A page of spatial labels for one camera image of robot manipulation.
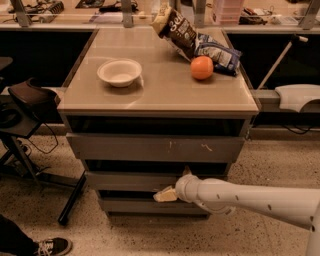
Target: shoe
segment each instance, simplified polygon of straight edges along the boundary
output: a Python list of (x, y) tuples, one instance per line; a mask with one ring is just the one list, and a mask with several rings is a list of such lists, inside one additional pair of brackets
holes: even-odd
[(71, 251), (72, 242), (69, 239), (56, 237), (39, 242), (35, 252), (37, 256), (62, 256)]

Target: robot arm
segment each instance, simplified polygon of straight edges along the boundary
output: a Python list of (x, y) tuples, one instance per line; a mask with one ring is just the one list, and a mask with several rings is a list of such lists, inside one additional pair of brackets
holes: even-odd
[(200, 180), (191, 173), (175, 188), (154, 195), (158, 202), (181, 199), (212, 214), (245, 208), (311, 231), (307, 255), (320, 255), (320, 190), (237, 185), (219, 179)]

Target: terrazzo floor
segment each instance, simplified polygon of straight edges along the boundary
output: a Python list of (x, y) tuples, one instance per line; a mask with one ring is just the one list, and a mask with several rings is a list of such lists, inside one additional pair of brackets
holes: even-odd
[[(50, 154), (39, 153), (28, 141), (30, 158), (48, 171), (79, 177), (83, 171), (63, 131), (59, 146)], [(54, 144), (44, 129), (31, 137), (42, 149)], [(287, 130), (251, 131), (229, 181), (261, 186), (318, 188), (320, 183), (320, 133), (296, 135)], [(161, 216), (113, 216), (100, 209), (97, 196), (85, 187), (61, 226), (57, 219), (71, 190), (33, 181), (1, 177), (1, 213), (15, 221), (34, 240), (64, 236), (73, 241), (74, 256), (232, 256), (305, 255), (309, 231), (269, 217), (237, 209), (232, 216), (208, 219)]]

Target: gray countertop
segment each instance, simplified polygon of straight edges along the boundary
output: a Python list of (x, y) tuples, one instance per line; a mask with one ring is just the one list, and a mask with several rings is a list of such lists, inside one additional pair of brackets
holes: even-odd
[[(220, 28), (202, 33), (226, 45)], [(127, 88), (100, 81), (97, 69), (111, 58), (130, 58), (142, 75)], [(241, 74), (214, 73), (205, 81), (191, 77), (190, 63), (149, 26), (100, 27), (58, 110), (87, 115), (254, 115), (258, 107)]]

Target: chair leg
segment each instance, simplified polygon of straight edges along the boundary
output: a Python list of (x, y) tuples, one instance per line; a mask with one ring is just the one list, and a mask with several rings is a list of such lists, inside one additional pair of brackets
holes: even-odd
[(72, 191), (71, 196), (69, 197), (68, 202), (66, 203), (64, 209), (62, 210), (58, 222), (65, 226), (68, 222), (68, 215), (70, 213), (70, 211), (72, 210), (72, 207), (76, 201), (76, 199), (78, 198), (79, 194), (81, 193), (82, 188), (84, 187), (86, 183), (86, 176), (85, 176), (85, 171), (82, 173), (76, 187), (74, 188), (74, 190)]

